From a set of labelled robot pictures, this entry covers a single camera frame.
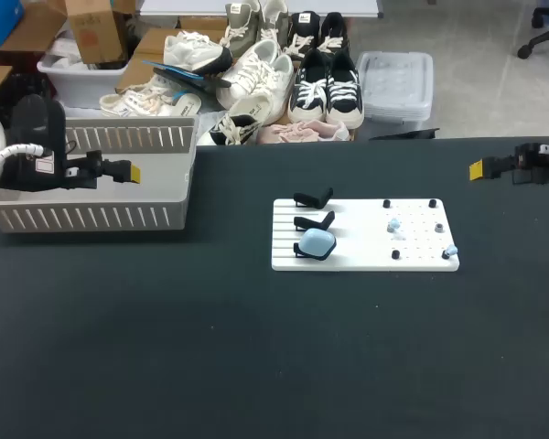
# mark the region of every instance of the gray sneaker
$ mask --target gray sneaker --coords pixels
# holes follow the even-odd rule
[[[244,3],[226,5],[228,27],[220,44],[229,48],[234,58],[241,57],[256,42],[260,12],[258,0],[244,0]]]
[[[272,39],[280,49],[286,47],[289,33],[289,10],[285,0],[268,0],[260,15],[257,40]]]

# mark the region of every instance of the black clip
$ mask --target black clip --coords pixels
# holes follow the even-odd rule
[[[333,189],[330,187],[323,193],[320,198],[315,198],[310,195],[297,192],[293,196],[293,200],[297,206],[299,206],[299,204],[302,204],[306,208],[322,210],[326,207],[331,197],[333,197]]]
[[[313,221],[312,219],[307,219],[304,217],[295,217],[295,220],[293,221],[293,224],[295,224],[295,227],[297,230],[299,229],[320,229],[320,230],[327,230],[329,229],[329,226],[333,222],[333,220],[336,218],[335,212],[332,210],[328,212],[328,215],[323,219],[321,222]]]
[[[317,261],[325,261],[336,248],[336,245],[338,244],[334,242],[328,252],[323,256],[314,256],[313,254],[302,252],[301,249],[299,249],[299,243],[295,242],[293,244],[293,252],[295,253],[295,257],[299,259],[315,259]]]

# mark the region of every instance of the light blue object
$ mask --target light blue object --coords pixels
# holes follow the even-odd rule
[[[399,221],[397,218],[393,218],[390,221],[388,221],[388,227],[386,228],[387,231],[393,232],[395,230],[398,230],[401,227],[401,221]]]
[[[299,250],[318,258],[326,255],[336,243],[336,237],[325,230],[309,229],[299,241]]]
[[[454,254],[458,254],[458,247],[456,247],[454,244],[450,244],[446,248],[446,255],[447,256],[453,256]]]

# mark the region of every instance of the white storage bin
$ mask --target white storage bin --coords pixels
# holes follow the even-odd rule
[[[360,75],[366,135],[402,134],[424,129],[431,117],[433,59],[425,53],[363,52]]]
[[[126,67],[120,70],[53,69],[51,66],[57,59],[45,55],[38,62],[37,70],[47,74],[67,107],[100,108],[100,98],[116,93],[116,84],[126,71]]]

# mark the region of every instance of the office chair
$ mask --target office chair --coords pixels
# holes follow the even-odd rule
[[[535,29],[540,29],[544,25],[543,17],[549,16],[549,7],[537,7],[533,12],[533,19],[531,20],[531,25]],[[522,46],[519,49],[519,53],[517,54],[520,59],[527,59],[531,56],[533,53],[533,48],[537,44],[544,43],[545,41],[549,41],[549,32],[545,32],[544,34],[540,35],[539,37],[533,38],[531,41],[529,41],[529,44]]]

